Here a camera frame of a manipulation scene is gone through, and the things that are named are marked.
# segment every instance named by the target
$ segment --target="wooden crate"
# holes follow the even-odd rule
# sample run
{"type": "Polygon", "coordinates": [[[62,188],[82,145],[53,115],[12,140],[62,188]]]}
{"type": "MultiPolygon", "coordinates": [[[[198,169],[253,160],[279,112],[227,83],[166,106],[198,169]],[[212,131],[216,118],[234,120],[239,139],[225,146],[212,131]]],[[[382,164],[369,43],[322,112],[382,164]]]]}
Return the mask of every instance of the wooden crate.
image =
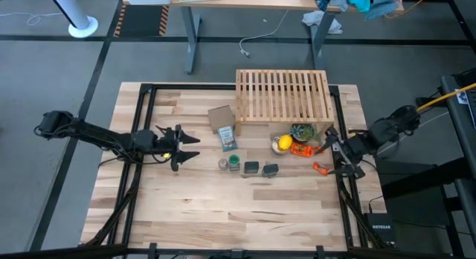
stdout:
{"type": "Polygon", "coordinates": [[[316,124],[334,122],[326,72],[317,70],[237,70],[236,134],[254,122],[316,124]]]}

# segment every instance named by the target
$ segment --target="wooden table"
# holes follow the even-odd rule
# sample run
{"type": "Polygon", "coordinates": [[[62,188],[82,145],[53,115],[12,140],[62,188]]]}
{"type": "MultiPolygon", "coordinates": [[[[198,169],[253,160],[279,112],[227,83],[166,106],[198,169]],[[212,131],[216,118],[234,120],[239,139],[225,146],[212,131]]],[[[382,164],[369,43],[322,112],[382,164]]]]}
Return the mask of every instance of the wooden table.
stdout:
{"type": "MultiPolygon", "coordinates": [[[[123,0],[124,4],[130,4],[129,0],[123,0]]],[[[180,0],[172,0],[170,6],[178,6],[181,8],[184,19],[185,30],[187,31],[188,47],[187,57],[185,59],[185,72],[192,73],[193,61],[195,60],[195,51],[197,45],[197,35],[199,34],[199,25],[201,22],[199,14],[192,14],[191,7],[241,7],[241,8],[263,8],[263,9],[283,9],[283,10],[318,10],[315,0],[217,0],[217,1],[198,1],[185,2],[180,0]]],[[[398,2],[398,8],[395,14],[403,13],[402,2],[398,2]]],[[[347,11],[358,12],[353,6],[347,11]]],[[[317,28],[313,25],[311,28],[312,38],[312,57],[314,60],[314,69],[324,69],[324,61],[322,58],[321,48],[324,44],[327,32],[336,14],[341,11],[337,6],[327,6],[321,24],[317,28]]]]}
{"type": "MultiPolygon", "coordinates": [[[[121,85],[111,130],[130,131],[140,86],[121,85]]],[[[357,87],[340,85],[339,89],[347,129],[364,129],[357,87]]],[[[313,251],[322,245],[327,251],[345,251],[335,176],[321,176],[312,169],[314,161],[332,168],[331,153],[310,159],[273,155],[270,136],[289,129],[282,124],[243,125],[242,135],[237,137],[239,149],[223,153],[218,136],[211,132],[207,112],[224,105],[234,110],[235,101],[233,90],[157,91],[152,130],[160,135],[156,124],[181,124],[187,134],[201,139],[182,149],[201,154],[185,162],[178,173],[168,164],[143,167],[129,247],[147,248],[149,243],[157,243],[162,249],[313,251]],[[278,163],[280,172],[268,179],[219,170],[218,160],[231,154],[239,155],[242,163],[259,161],[261,167],[266,162],[278,163]]],[[[112,157],[104,153],[103,160],[112,157]]],[[[110,162],[99,169],[82,242],[90,240],[112,213],[122,167],[122,162],[110,162]]],[[[368,164],[361,167],[367,175],[357,180],[357,185],[366,211],[369,200],[381,196],[382,191],[377,172],[368,164]]],[[[386,212],[383,199],[372,204],[375,212],[386,212]]],[[[354,243],[358,243],[351,213],[350,221],[354,243]]],[[[122,230],[123,219],[117,240],[122,230]]]]}

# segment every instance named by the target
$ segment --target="green lid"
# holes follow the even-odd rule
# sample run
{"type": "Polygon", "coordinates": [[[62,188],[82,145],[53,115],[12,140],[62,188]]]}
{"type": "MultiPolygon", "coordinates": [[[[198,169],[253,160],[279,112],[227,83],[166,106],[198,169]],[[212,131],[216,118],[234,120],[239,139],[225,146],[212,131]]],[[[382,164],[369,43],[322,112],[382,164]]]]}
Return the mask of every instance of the green lid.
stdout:
{"type": "Polygon", "coordinates": [[[237,155],[231,155],[229,160],[230,160],[230,164],[233,164],[233,165],[239,164],[239,156],[237,155]]]}

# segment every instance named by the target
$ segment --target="yellow lemon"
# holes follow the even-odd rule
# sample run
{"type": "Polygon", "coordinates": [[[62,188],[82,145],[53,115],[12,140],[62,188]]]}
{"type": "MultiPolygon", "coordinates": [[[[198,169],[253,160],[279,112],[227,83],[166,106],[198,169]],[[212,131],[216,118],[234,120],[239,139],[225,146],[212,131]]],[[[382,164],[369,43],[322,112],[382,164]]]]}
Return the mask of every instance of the yellow lemon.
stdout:
{"type": "Polygon", "coordinates": [[[280,137],[279,148],[280,150],[288,150],[292,144],[292,137],[290,135],[283,135],[280,137]]]}

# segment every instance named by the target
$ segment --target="gray floor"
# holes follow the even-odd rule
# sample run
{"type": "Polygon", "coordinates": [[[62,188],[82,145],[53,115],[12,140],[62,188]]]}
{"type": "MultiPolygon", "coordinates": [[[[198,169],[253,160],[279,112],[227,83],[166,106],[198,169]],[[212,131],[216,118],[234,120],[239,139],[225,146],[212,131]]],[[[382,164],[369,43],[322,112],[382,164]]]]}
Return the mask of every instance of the gray floor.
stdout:
{"type": "MultiPolygon", "coordinates": [[[[118,0],[78,0],[100,22],[98,36],[106,35],[118,0]]],[[[476,34],[476,0],[456,0],[476,34]]],[[[194,9],[204,19],[201,36],[251,36],[274,29],[283,10],[194,9]]],[[[1,0],[0,15],[9,12],[56,13],[51,0],[1,0]]],[[[301,11],[291,11],[279,37],[308,37],[300,23],[301,11]]],[[[364,22],[359,14],[337,17],[343,39],[464,39],[447,4],[421,4],[398,19],[364,22]]],[[[26,16],[0,17],[0,35],[67,35],[63,16],[45,17],[35,26],[26,16]]],[[[170,10],[168,36],[184,36],[180,12],[170,10]]],[[[32,130],[42,114],[52,109],[76,113],[91,78],[101,42],[0,41],[0,253],[25,249],[39,209],[51,185],[65,141],[45,141],[32,130]]],[[[237,44],[201,43],[194,75],[183,73],[184,43],[113,42],[86,120],[107,127],[119,85],[123,81],[234,82],[237,68],[311,69],[310,48],[301,44],[245,43],[251,59],[237,44]]],[[[440,77],[476,65],[476,55],[465,47],[326,45],[324,57],[331,83],[359,87],[368,123],[389,115],[417,96],[432,94],[440,77]]],[[[430,112],[428,120],[443,110],[430,112]]],[[[74,154],[44,249],[76,246],[83,228],[97,175],[101,151],[79,143],[74,154]]],[[[461,156],[449,116],[439,118],[402,142],[396,161],[440,164],[461,156]]],[[[461,214],[455,214],[467,231],[461,214]]],[[[418,252],[448,252],[446,234],[437,228],[398,225],[401,247],[418,252]]],[[[467,255],[475,256],[467,236],[461,235],[467,255]]]]}

